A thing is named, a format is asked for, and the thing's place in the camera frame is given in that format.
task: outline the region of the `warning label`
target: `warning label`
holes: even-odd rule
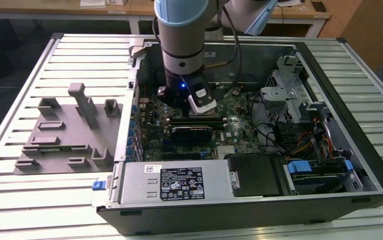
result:
[[[159,198],[163,201],[205,199],[202,168],[161,169]]]

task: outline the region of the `white sticker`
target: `white sticker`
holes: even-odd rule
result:
[[[146,174],[159,173],[161,169],[162,169],[162,165],[145,165],[143,172]]]

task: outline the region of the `gray floor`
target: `gray floor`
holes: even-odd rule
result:
[[[16,50],[7,53],[15,67],[15,72],[9,76],[0,78],[0,87],[11,87],[3,89],[0,88],[0,122],[33,68],[52,33],[130,33],[129,24],[124,21],[46,20],[43,21],[42,29],[36,29],[32,21],[29,20],[12,20],[11,23],[20,38],[21,46]],[[143,34],[151,34],[150,23],[142,22],[139,24],[141,32]],[[376,74],[383,80],[383,65],[377,69]]]

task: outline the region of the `workbench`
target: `workbench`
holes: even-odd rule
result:
[[[50,40],[0,124],[0,239],[383,239],[383,206],[319,224],[122,237],[91,206],[91,184],[110,172],[13,175],[39,111],[42,97],[70,104],[70,83],[84,83],[95,104],[124,102],[135,69],[129,47],[150,35],[64,34]],[[245,41],[304,42],[383,158],[383,83],[347,43],[333,38],[242,37]]]
[[[107,5],[106,8],[80,9],[79,0],[0,0],[0,19],[31,20],[126,20],[131,34],[139,34],[139,21],[154,19],[154,2],[151,0],[129,0],[123,6]],[[317,12],[309,0],[304,5],[277,7],[269,19],[270,24],[309,25],[305,37],[316,38],[328,12]]]

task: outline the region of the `blue connector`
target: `blue connector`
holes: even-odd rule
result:
[[[91,185],[91,190],[94,191],[106,190],[106,181],[95,181]]]
[[[297,160],[288,164],[288,171],[290,174],[312,172],[312,167],[308,161]]]
[[[353,170],[352,162],[349,160],[344,160],[344,164],[345,164],[347,170],[351,172]]]
[[[127,148],[126,149],[126,154],[130,156],[133,154],[133,149],[131,148]]]

